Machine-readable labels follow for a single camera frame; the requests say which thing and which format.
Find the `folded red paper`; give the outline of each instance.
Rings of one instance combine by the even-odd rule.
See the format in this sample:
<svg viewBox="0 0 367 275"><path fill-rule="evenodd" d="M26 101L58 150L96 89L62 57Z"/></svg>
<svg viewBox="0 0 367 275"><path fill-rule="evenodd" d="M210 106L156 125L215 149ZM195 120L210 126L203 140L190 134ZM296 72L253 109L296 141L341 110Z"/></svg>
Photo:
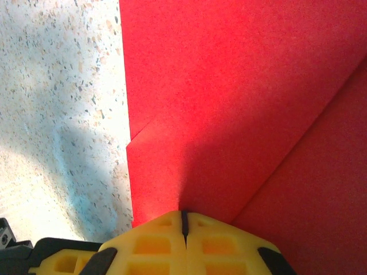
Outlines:
<svg viewBox="0 0 367 275"><path fill-rule="evenodd" d="M367 53L365 1L120 4L135 225L232 222Z"/></svg>
<svg viewBox="0 0 367 275"><path fill-rule="evenodd" d="M300 274L367 271L367 59L235 219Z"/></svg>

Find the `black plastic part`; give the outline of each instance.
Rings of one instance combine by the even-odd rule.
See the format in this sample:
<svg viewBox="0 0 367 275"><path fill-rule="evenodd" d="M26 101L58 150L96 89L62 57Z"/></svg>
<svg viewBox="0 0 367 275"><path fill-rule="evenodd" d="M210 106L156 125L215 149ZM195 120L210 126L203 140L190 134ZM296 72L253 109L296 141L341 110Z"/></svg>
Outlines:
<svg viewBox="0 0 367 275"><path fill-rule="evenodd" d="M106 275L117 253L114 247L106 248L94 254L79 275Z"/></svg>
<svg viewBox="0 0 367 275"><path fill-rule="evenodd" d="M6 249L9 245L16 243L16 241L6 218L0 218L0 250Z"/></svg>
<svg viewBox="0 0 367 275"><path fill-rule="evenodd" d="M21 241L21 242L14 242L13 240L11 240L7 247L6 247L6 250L7 249L10 249L10 248L14 248L14 247L17 247L17 246L26 246L30 249L33 249L33 245L32 245L32 242L31 241Z"/></svg>
<svg viewBox="0 0 367 275"><path fill-rule="evenodd" d="M7 249L0 258L0 275L26 275L31 267L39 267L41 262L63 249L98 251L101 243L72 241L69 239L44 238L39 240L27 258L23 258L25 252L17 250L16 253L9 250L15 258L6 255Z"/></svg>
<svg viewBox="0 0 367 275"><path fill-rule="evenodd" d="M257 251L272 275L297 275L280 253L266 247L260 247Z"/></svg>
<svg viewBox="0 0 367 275"><path fill-rule="evenodd" d="M7 249L0 250L0 265L1 261L8 259L25 260L32 252L32 248L27 245L12 246Z"/></svg>
<svg viewBox="0 0 367 275"><path fill-rule="evenodd" d="M183 238L185 239L185 245L187 246L189 235L189 219L187 211L181 211L181 221L182 221L182 235Z"/></svg>

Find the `speckled floor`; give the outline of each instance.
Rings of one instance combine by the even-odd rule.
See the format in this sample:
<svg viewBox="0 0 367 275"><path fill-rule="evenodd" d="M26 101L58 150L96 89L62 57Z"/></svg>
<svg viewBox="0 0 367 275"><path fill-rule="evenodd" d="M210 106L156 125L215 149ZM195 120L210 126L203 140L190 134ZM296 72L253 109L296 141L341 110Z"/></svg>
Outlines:
<svg viewBox="0 0 367 275"><path fill-rule="evenodd" d="M130 228L118 0L0 9L0 217L18 240Z"/></svg>

